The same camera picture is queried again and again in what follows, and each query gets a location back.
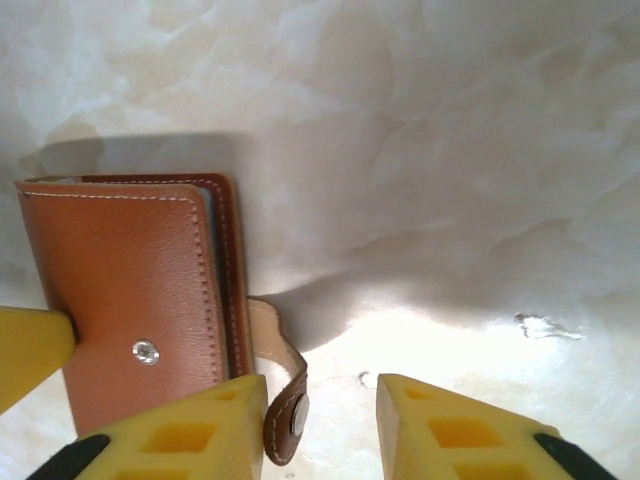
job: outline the white stitching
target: white stitching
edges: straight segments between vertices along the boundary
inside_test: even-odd
[[[224,248],[224,261],[226,266],[226,277],[227,277],[227,294],[229,296],[229,313],[231,314],[231,336],[233,337],[231,340],[233,342],[233,350],[236,359],[236,368],[238,370],[238,375],[244,375],[244,368],[242,365],[242,361],[240,359],[240,344],[238,340],[238,327],[236,325],[236,307],[233,299],[233,292],[231,290],[231,260],[229,256],[229,238],[227,231],[227,220],[225,216],[224,210],[224,196],[222,195],[222,189],[220,185],[213,180],[196,180],[196,179],[185,179],[185,180],[143,180],[143,181],[128,181],[128,182],[103,182],[110,184],[181,184],[181,183],[206,183],[209,185],[213,185],[216,188],[216,193],[218,195],[218,201],[220,202],[220,216],[222,217],[222,243]]]
[[[285,408],[287,408],[289,406],[289,404],[293,401],[294,398],[296,398],[298,396],[298,394],[300,393],[300,390],[302,390],[305,385],[307,384],[307,379],[305,378],[302,383],[300,383],[297,387],[295,392],[293,392],[293,395],[291,395],[291,397],[289,397],[289,399],[284,403],[284,405],[282,405],[282,407],[280,407],[280,410],[278,411],[278,413],[276,413],[276,416],[273,418],[273,428],[271,429],[271,448],[273,448],[273,456],[276,457],[276,459],[279,462],[282,463],[287,463],[289,460],[291,460],[291,457],[293,457],[293,455],[296,452],[296,447],[294,446],[291,451],[287,454],[286,457],[281,457],[278,454],[278,448],[276,446],[276,427],[277,427],[277,422],[278,419],[280,418],[280,416],[282,415],[282,413],[284,412]]]
[[[213,349],[213,339],[215,338],[213,334],[212,327],[212,318],[211,318],[211,307],[209,306],[209,298],[208,298],[208,288],[207,288],[207,279],[204,274],[204,260],[202,256],[202,245],[200,241],[200,233],[198,232],[198,223],[197,223],[197,208],[195,202],[189,198],[181,198],[181,197],[136,197],[130,195],[82,195],[82,194],[65,194],[65,193],[44,193],[44,192],[25,192],[22,190],[18,191],[18,194],[21,194],[25,197],[31,196],[41,196],[41,197],[66,197],[66,198],[94,198],[94,199],[116,199],[116,200],[156,200],[156,201],[171,201],[171,202],[188,202],[191,205],[191,215],[192,222],[194,226],[194,237],[197,248],[197,257],[198,264],[200,265],[200,278],[202,282],[202,294],[203,294],[203,302],[205,305],[205,313],[206,313],[206,322],[207,322],[207,330],[209,331],[209,339],[212,341],[211,347],[211,369],[213,371],[213,375],[216,378],[220,378],[220,369],[217,362],[217,359],[214,354]]]

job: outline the marble surface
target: marble surface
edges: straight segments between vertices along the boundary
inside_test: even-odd
[[[310,362],[290,466],[380,479],[376,375],[556,425],[640,469],[637,0],[0,3],[0,303],[43,306],[12,187],[223,169],[250,292]],[[0,478],[73,438],[59,375]]]

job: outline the snap button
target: snap button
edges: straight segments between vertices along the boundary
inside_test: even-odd
[[[309,397],[306,394],[303,394],[296,402],[296,406],[293,408],[293,417],[291,418],[291,435],[294,437],[302,435],[308,415]]]
[[[160,359],[158,349],[149,340],[138,340],[133,344],[131,351],[138,361],[145,365],[155,365]]]

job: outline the card holder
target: card holder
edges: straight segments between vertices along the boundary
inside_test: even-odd
[[[265,413],[265,452],[301,438],[307,365],[277,311],[246,292],[234,182],[220,173],[16,182],[49,308],[74,323],[63,369],[76,430],[281,364],[291,382]]]

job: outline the brown leather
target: brown leather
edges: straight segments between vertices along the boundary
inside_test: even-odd
[[[252,373],[253,335],[260,356],[293,377],[264,428],[269,458],[288,463],[299,442],[290,426],[306,391],[306,363],[281,335],[273,307],[251,300],[249,326],[233,182],[188,174],[16,185],[49,307],[70,315],[76,328],[78,346],[64,376],[78,433]],[[219,207],[219,285],[200,188]],[[157,364],[132,355],[140,339],[157,347]]]

